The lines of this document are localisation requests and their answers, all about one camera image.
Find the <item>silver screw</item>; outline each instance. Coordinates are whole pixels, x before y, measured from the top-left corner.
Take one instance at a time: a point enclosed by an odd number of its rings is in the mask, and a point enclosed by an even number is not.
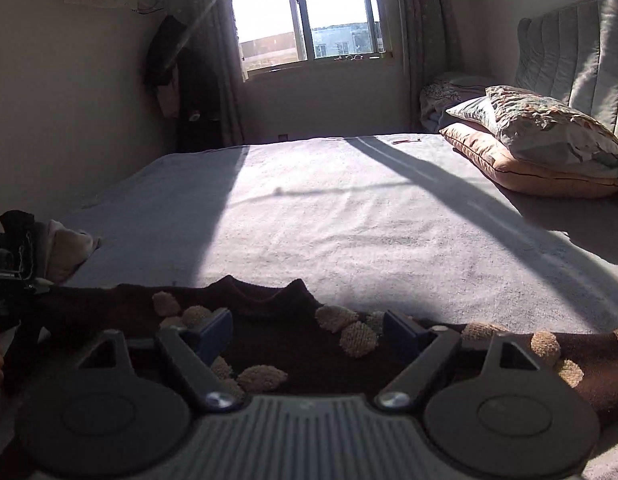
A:
[[[236,399],[225,392],[209,392],[205,396],[205,402],[214,410],[227,410],[236,403]]]
[[[411,399],[404,392],[387,392],[378,397],[378,403],[388,410],[400,410],[409,406]]]

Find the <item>headboard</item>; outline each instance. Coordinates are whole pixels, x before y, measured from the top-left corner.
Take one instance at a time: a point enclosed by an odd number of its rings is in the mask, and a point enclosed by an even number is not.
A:
[[[560,99],[618,137],[618,0],[588,0],[518,25],[515,86]]]

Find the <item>gray curtain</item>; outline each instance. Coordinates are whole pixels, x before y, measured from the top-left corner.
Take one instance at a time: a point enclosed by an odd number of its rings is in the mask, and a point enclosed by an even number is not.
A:
[[[399,0],[403,64],[409,84],[409,126],[423,131],[420,91],[433,78],[462,66],[459,38],[448,0]]]
[[[231,0],[167,0],[167,12],[189,26],[187,46],[217,74],[225,146],[244,144],[244,79]]]

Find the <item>bed sheet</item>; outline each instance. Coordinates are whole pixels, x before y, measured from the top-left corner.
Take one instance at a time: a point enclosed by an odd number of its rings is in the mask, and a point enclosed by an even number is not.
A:
[[[618,197],[509,192],[437,135],[167,155],[61,220],[103,237],[68,286],[302,278],[358,310],[618,328]]]

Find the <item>window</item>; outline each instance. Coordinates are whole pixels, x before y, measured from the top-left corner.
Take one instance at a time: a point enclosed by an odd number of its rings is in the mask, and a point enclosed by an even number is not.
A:
[[[336,48],[338,49],[338,55],[343,56],[343,54],[349,53],[349,43],[346,41],[339,41],[336,43]]]
[[[326,57],[327,56],[327,45],[320,44],[315,46],[315,56],[316,57]]]
[[[245,73],[384,52],[377,0],[233,0]]]

